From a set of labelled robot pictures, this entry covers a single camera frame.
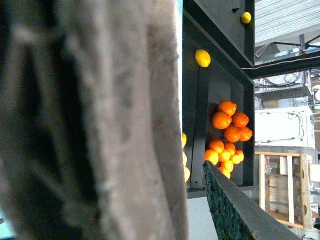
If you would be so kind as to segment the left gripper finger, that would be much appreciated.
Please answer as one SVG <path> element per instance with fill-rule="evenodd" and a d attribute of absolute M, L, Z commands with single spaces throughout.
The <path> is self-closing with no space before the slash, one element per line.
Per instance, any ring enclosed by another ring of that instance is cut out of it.
<path fill-rule="evenodd" d="M 210 214 L 220 240 L 298 240 L 211 162 L 203 164 Z"/>

